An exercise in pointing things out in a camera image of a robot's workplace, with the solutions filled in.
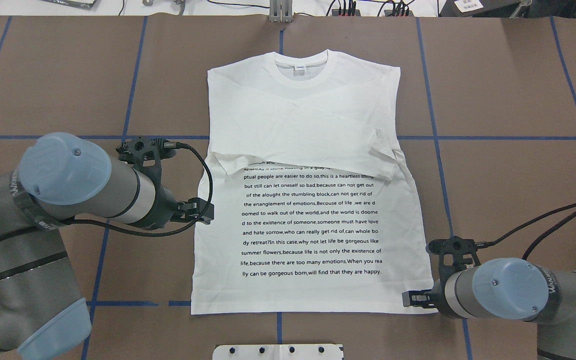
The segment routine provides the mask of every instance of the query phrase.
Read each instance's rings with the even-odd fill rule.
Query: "blue joint cap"
[[[37,139],[19,164],[19,180],[44,203],[73,205],[98,194],[108,183],[110,157],[97,144],[66,132]]]
[[[503,319],[537,315],[548,301],[548,284],[537,267],[515,257],[494,259],[478,267],[472,291],[489,313]]]
[[[91,330],[86,299],[80,298],[30,335],[17,352],[23,360],[52,360],[86,340]]]

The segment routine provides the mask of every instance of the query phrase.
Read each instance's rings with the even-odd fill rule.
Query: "shirt neckline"
[[[276,52],[269,52],[266,54],[265,58],[270,75],[272,75],[277,82],[294,88],[308,88],[325,82],[332,73],[336,63],[335,52],[331,50],[323,50],[322,52],[309,57],[290,57]],[[325,65],[321,72],[311,79],[291,80],[279,71],[277,63],[289,66],[312,66],[315,64]]]

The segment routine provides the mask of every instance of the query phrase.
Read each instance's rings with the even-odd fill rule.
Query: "white t-shirt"
[[[208,71],[215,220],[195,230],[192,314],[431,312],[402,306],[433,280],[399,80],[331,50]]]

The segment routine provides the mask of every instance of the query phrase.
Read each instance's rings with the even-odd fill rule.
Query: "robotic arm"
[[[432,240],[427,251],[439,255],[439,280],[432,289],[404,292],[404,306],[436,308],[455,319],[532,322],[538,360],[576,360],[576,272],[517,258],[480,264],[477,248],[458,236]],[[447,256],[451,265],[444,262]]]
[[[0,175],[0,240],[9,239],[0,241],[0,353],[18,349],[24,360],[49,360],[89,335],[86,300],[58,228],[97,221],[75,215],[144,230],[169,221],[188,223],[183,230],[210,223],[210,196],[177,201],[161,184],[162,159],[180,148],[194,152],[210,174],[199,153],[183,143],[138,137],[121,144],[114,159],[92,142],[57,132],[28,148],[18,169]],[[154,165],[144,166],[145,160]]]

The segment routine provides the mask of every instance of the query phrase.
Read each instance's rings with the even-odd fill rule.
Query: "brown table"
[[[161,135],[205,154],[208,69],[270,51],[306,57],[326,48],[402,68],[397,134],[428,240],[451,233],[493,240],[576,202],[576,20],[560,18],[298,15],[286,25],[262,15],[0,17],[0,173],[50,132],[84,135],[109,153],[123,137]],[[190,198],[201,173],[191,153],[180,153],[165,162],[163,182],[178,198]],[[521,257],[562,218],[478,255]],[[536,357],[536,328],[521,321],[190,316],[192,232],[164,239],[82,225],[62,232],[93,330],[60,359],[208,360],[219,344],[278,342],[343,344],[348,360]],[[530,260],[576,270],[576,219]]]

